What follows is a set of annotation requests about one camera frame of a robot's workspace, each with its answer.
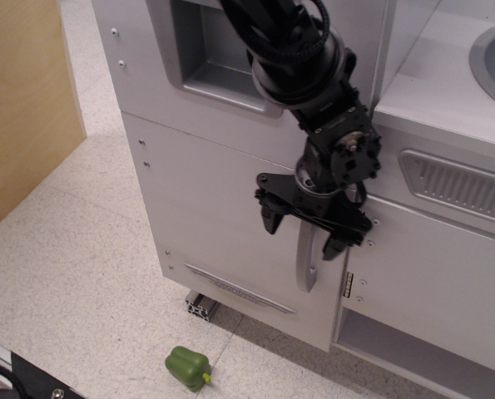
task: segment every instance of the cabinet door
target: cabinet door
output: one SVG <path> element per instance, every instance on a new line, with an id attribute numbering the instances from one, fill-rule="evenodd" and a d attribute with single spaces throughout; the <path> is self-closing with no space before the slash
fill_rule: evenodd
<path id="1" fill-rule="evenodd" d="M 495 240 L 380 199 L 343 305 L 495 370 Z"/>
<path id="2" fill-rule="evenodd" d="M 259 173 L 292 171 L 129 114 L 123 119 L 162 273 L 328 350 L 344 256 L 322 262 L 327 234 L 318 232 L 317 281 L 309 293 L 299 290 L 301 222 L 288 216 L 276 234 L 266 233 L 254 198 Z"/>

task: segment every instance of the green bell pepper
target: green bell pepper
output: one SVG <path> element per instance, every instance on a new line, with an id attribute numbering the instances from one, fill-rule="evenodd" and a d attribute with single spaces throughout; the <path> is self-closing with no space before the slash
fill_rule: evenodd
<path id="1" fill-rule="evenodd" d="M 166 358 L 166 368 L 193 392 L 210 382 L 208 357 L 185 347 L 175 347 L 171 351 Z"/>

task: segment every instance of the robotic arm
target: robotic arm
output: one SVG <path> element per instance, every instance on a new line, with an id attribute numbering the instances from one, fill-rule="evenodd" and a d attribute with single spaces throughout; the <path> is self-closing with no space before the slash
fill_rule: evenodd
<path id="1" fill-rule="evenodd" d="M 294 0 L 220 0 L 248 47 L 258 91 L 290 110 L 308 135 L 294 175 L 257 177 L 265 229 L 274 234 L 292 214 L 327 230 L 323 252 L 331 260 L 360 245 L 372 227 L 359 207 L 367 196 L 364 180 L 380 169 L 380 137 L 349 84 L 356 56 L 330 30 L 324 4 L 311 1 L 320 20 Z M 358 202 L 345 193 L 351 185 Z"/>

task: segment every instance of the vent grille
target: vent grille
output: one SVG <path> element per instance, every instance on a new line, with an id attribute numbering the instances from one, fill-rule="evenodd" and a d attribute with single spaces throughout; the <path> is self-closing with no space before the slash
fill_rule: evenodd
<path id="1" fill-rule="evenodd" d="M 495 220 L 495 174 L 404 150 L 399 162 L 412 194 Z"/>

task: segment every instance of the floor tile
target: floor tile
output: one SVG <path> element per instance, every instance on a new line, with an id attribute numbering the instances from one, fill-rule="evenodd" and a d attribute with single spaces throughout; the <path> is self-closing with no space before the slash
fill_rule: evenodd
<path id="1" fill-rule="evenodd" d="M 322 352 L 248 317 L 212 376 L 198 397 L 443 398 L 346 352 Z"/>
<path id="2" fill-rule="evenodd" d="M 176 345 L 215 362 L 241 315 L 186 311 L 149 227 L 41 185 L 0 224 L 0 344 L 89 397 L 193 397 Z"/>
<path id="3" fill-rule="evenodd" d="M 122 136 L 125 128 L 110 73 L 79 96 L 87 136 Z"/>
<path id="4" fill-rule="evenodd" d="M 77 85 L 82 94 L 108 74 L 105 52 L 90 0 L 59 0 L 68 50 Z"/>
<path id="5" fill-rule="evenodd" d="M 149 224 L 125 136 L 90 136 L 44 183 Z"/>

